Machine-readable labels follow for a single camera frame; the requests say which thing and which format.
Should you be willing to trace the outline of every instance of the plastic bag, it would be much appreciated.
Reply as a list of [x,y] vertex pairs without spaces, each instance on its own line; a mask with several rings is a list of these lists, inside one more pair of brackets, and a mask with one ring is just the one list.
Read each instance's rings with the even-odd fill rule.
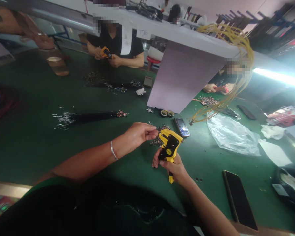
[[239,122],[217,114],[207,121],[207,125],[220,148],[248,156],[260,156],[260,136]]
[[268,125],[261,125],[261,133],[265,138],[274,138],[276,140],[279,140],[284,135],[285,128],[280,126],[268,126]]

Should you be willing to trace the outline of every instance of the tape roll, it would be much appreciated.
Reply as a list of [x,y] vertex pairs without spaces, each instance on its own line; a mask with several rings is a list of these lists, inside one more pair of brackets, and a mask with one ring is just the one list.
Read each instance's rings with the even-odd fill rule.
[[168,114],[168,116],[170,116],[170,117],[173,117],[173,116],[175,115],[175,113],[172,112],[172,111],[168,111],[167,114]]
[[168,115],[166,110],[161,110],[161,116],[166,117]]

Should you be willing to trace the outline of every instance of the red stool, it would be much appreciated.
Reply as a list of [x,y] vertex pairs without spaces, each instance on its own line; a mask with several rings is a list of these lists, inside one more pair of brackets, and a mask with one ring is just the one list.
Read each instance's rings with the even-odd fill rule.
[[147,64],[147,70],[150,71],[151,67],[153,66],[153,64],[159,64],[161,63],[161,61],[155,60],[149,56],[147,56],[147,60],[148,60],[148,64]]

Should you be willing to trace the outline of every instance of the phone screen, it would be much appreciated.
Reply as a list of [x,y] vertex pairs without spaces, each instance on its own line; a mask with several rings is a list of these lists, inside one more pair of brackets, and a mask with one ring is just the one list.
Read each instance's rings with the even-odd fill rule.
[[182,119],[178,118],[178,119],[176,119],[176,121],[177,121],[179,127],[186,127],[186,125]]
[[242,225],[252,228],[258,231],[258,227],[253,217],[252,210],[250,208],[244,187],[238,175],[224,171],[226,188],[228,189],[228,197],[230,203],[233,205],[233,214],[235,219]]

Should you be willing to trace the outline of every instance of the clear plastic bag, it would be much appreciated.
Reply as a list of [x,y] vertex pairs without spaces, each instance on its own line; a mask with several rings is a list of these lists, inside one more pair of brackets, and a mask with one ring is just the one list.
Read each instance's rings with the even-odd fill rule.
[[248,156],[260,156],[260,136],[239,122],[217,114],[207,121],[207,125],[220,148]]

